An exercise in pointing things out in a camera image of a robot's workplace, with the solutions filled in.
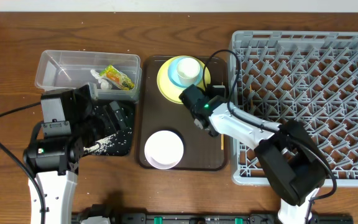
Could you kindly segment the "white bowl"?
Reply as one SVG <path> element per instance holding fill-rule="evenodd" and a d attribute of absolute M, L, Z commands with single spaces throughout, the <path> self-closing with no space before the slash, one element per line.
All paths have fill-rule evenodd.
<path fill-rule="evenodd" d="M 153 133 L 145 142 L 146 161 L 156 169 L 171 169 L 182 159 L 184 143 L 173 131 L 161 130 Z"/>

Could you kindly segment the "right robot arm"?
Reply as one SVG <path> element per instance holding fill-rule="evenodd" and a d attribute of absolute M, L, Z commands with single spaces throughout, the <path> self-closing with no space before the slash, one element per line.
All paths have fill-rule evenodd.
<path fill-rule="evenodd" d="M 211 136 L 227 135 L 252 149 L 270 186 L 281 198 L 281 223 L 308 223 L 318 190 L 330 174 L 327 160 L 295 120 L 260 119 L 221 96 L 209 98 L 190 85 L 179 96 L 195 124 Z"/>

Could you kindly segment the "pile of rice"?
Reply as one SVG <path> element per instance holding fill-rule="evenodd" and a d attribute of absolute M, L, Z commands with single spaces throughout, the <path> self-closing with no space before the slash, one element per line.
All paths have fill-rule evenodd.
<path fill-rule="evenodd" d="M 133 130 L 126 128 L 96 141 L 91 147 L 84 148 L 83 156 L 126 156 L 132 146 Z"/>

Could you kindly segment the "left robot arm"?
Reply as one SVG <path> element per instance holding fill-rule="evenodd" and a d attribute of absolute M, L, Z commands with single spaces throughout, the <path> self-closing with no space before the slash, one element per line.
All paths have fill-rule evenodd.
<path fill-rule="evenodd" d="M 31 223 L 71 223 L 79 160 L 100 150 L 125 156 L 131 149 L 134 104 L 94 100 L 90 87 L 46 91 L 43 121 L 24 150 L 30 170 Z"/>

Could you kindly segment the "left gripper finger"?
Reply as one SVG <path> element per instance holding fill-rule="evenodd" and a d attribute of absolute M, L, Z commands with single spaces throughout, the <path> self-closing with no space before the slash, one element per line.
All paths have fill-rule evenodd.
<path fill-rule="evenodd" d="M 109 116 L 116 131 L 120 131 L 129 127 L 125 111 L 117 101 L 110 102 Z"/>
<path fill-rule="evenodd" d="M 101 108 L 101 117 L 105 126 L 105 133 L 107 136 L 115 134 L 117 129 L 115 127 L 115 115 L 110 106 L 104 105 Z"/>

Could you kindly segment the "green orange snack wrapper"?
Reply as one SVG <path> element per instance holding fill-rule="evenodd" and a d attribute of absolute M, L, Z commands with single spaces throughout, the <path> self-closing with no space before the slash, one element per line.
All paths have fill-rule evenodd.
<path fill-rule="evenodd" d="M 121 90 L 132 90 L 134 88 L 132 80 L 112 65 L 108 65 L 99 75 L 112 81 Z"/>

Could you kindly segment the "white tissue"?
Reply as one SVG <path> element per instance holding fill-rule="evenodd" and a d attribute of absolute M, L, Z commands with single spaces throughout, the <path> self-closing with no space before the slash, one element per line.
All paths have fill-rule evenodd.
<path fill-rule="evenodd" d="M 93 70 L 93 69 L 90 70 L 90 73 L 92 74 L 92 76 L 95 79 L 97 79 L 102 90 L 111 90 L 112 89 L 112 84 L 110 81 L 108 81 L 107 78 L 105 78 L 104 76 L 102 76 L 100 73 L 98 73 L 96 70 Z"/>

